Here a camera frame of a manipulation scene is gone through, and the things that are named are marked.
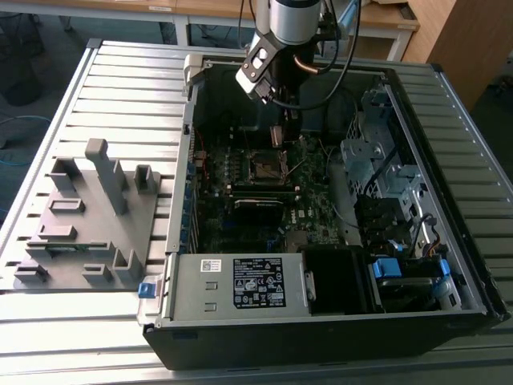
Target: slotted aluminum surface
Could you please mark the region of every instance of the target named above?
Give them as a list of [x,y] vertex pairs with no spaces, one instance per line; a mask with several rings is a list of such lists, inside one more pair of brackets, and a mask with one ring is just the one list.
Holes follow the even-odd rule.
[[[89,137],[104,137],[124,169],[141,160],[164,176],[152,230],[147,272],[164,262],[168,214],[180,142],[180,90],[184,58],[192,51],[240,57],[240,52],[152,44],[103,42],[88,49],[56,113],[11,213],[0,233],[2,260],[22,255],[53,188],[42,176],[52,156],[81,156]],[[392,67],[403,82],[458,205],[503,298],[513,303],[511,185],[459,105],[443,75],[426,65],[355,61]],[[80,167],[90,167],[79,159]],[[164,383],[216,379],[313,379],[320,376],[431,371],[457,375],[483,367],[493,376],[513,360],[513,321],[476,337],[458,338],[422,357],[331,366],[252,371],[167,371],[135,321],[137,296],[106,294],[5,294],[0,296],[0,383]],[[382,381],[375,377],[376,383]]]

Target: white sticker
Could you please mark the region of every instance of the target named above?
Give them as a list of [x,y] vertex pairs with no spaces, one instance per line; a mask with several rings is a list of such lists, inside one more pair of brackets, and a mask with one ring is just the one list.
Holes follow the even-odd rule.
[[168,6],[149,6],[149,10],[158,10],[160,12],[171,12],[171,8]]
[[409,26],[408,24],[399,24],[398,29],[400,30],[414,30],[416,26]]
[[220,259],[202,259],[201,260],[201,273],[220,273],[221,260]]

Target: barcode sticker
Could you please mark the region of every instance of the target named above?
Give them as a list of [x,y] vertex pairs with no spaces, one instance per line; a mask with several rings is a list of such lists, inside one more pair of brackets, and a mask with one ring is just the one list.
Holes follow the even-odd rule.
[[168,6],[149,6],[149,10],[158,10],[160,12],[171,12],[171,8]]
[[220,259],[202,259],[201,273],[219,273],[221,271]]

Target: power supply label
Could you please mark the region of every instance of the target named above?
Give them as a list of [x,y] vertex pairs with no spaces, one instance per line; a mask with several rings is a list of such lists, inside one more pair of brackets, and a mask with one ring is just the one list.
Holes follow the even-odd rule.
[[285,307],[281,258],[234,259],[233,305],[237,309]]

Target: side panel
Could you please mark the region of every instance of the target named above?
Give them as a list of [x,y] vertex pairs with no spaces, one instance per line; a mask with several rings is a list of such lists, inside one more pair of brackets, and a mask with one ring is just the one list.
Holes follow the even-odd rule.
[[420,355],[486,322],[482,315],[154,329],[144,337],[167,369],[344,363]]

